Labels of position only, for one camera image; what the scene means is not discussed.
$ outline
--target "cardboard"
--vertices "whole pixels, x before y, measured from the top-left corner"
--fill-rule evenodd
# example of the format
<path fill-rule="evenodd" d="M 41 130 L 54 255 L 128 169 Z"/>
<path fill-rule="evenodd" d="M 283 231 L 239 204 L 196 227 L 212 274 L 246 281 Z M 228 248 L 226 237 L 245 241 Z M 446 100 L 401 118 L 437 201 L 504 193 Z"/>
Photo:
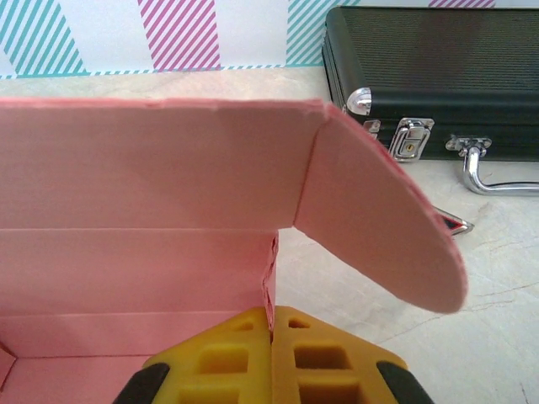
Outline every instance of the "cardboard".
<path fill-rule="evenodd" d="M 0 342 L 17 358 L 0 404 L 110 402 L 148 355 L 241 311 L 271 326 L 284 227 L 416 306 L 464 300 L 439 216 L 331 105 L 4 99 L 0 121 Z"/>

